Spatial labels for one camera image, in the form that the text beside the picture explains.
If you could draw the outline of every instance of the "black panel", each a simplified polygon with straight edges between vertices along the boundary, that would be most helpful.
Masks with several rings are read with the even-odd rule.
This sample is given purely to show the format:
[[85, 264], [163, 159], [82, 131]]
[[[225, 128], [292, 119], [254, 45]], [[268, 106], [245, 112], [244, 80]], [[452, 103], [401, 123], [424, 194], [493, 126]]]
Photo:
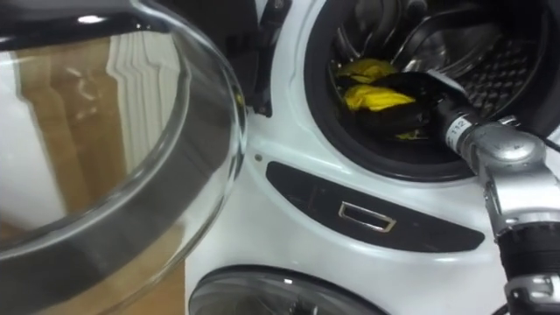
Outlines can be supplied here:
[[[266, 177], [292, 205], [315, 221], [372, 245], [414, 252], [450, 253], [476, 249], [484, 241], [481, 232], [357, 192], [284, 164], [270, 163]], [[343, 219], [339, 216], [342, 202], [363, 207], [382, 218], [385, 216], [384, 221], [392, 219], [395, 225], [383, 233], [355, 220]]]

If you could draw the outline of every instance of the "screw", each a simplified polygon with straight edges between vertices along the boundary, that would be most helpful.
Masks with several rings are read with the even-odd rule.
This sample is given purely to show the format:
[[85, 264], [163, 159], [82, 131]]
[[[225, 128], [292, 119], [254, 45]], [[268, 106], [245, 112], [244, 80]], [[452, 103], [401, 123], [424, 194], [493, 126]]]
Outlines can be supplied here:
[[499, 119], [498, 123], [513, 127], [519, 127], [519, 125], [521, 125], [521, 123], [517, 120], [517, 117], [515, 117], [514, 115], [507, 115]]
[[422, 18], [428, 10], [428, 4], [424, 0], [411, 0], [407, 8], [407, 14], [412, 19]]
[[274, 0], [274, 8], [282, 9], [284, 7], [284, 0]]

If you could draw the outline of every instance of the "chrome trim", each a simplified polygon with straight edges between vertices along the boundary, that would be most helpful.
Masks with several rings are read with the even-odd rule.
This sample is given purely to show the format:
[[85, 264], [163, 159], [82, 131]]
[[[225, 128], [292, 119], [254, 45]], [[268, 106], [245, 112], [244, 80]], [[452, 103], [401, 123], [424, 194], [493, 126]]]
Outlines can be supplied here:
[[[355, 219], [355, 218], [353, 218], [353, 217], [347, 215], [347, 209], [357, 210], [357, 211], [359, 211], [359, 212], [362, 212], [363, 214], [366, 214], [366, 215], [369, 215], [369, 216], [371, 216], [371, 217], [373, 217], [373, 218], [376, 218], [376, 219], [378, 219], [378, 220], [387, 222], [387, 226], [386, 226], [386, 227], [377, 227], [377, 226], [375, 226], [375, 225], [373, 225], [373, 224], [369, 224], [369, 223], [366, 223], [366, 222], [362, 222], [362, 221], [360, 221], [360, 220], [357, 220], [357, 219]], [[369, 229], [374, 230], [375, 232], [379, 232], [379, 233], [388, 233], [388, 232], [390, 232], [391, 229], [392, 229], [392, 228], [395, 226], [395, 224], [396, 224], [396, 220], [395, 220], [395, 219], [390, 218], [390, 217], [388, 217], [388, 216], [385, 215], [385, 214], [377, 213], [377, 212], [375, 212], [375, 211], [366, 209], [366, 208], [361, 207], [361, 206], [356, 206], [356, 205], [353, 205], [353, 204], [351, 204], [351, 203], [349, 203], [349, 202], [345, 202], [345, 201], [342, 201], [342, 203], [340, 204], [339, 217], [342, 218], [342, 219], [345, 219], [345, 220], [352, 221], [352, 222], [354, 222], [354, 223], [358, 223], [358, 224], [362, 225], [362, 226], [365, 227], [365, 228], [369, 228]]]

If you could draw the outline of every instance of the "white label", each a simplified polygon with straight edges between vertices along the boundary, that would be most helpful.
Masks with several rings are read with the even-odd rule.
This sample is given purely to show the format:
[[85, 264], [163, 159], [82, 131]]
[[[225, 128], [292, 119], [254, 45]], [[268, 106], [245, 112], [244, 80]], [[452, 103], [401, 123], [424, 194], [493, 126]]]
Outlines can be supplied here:
[[473, 126], [473, 124], [463, 118], [463, 116], [455, 119], [451, 123], [451, 126], [449, 126], [449, 129], [447, 129], [447, 134], [445, 134], [445, 142], [447, 143], [447, 146], [452, 148], [456, 153], [459, 153], [457, 142], [463, 132], [471, 126]]

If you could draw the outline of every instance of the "white washing machine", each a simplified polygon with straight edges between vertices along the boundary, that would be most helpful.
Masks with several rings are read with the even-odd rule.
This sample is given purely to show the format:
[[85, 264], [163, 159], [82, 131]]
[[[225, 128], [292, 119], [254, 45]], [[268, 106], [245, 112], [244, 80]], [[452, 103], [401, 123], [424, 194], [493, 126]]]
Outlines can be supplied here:
[[435, 68], [481, 115], [554, 138], [560, 2], [0, 9], [0, 228], [17, 232], [0, 235], [2, 314], [114, 311], [185, 257], [191, 315], [505, 304], [466, 165], [420, 129], [368, 134], [335, 77], [362, 57]]

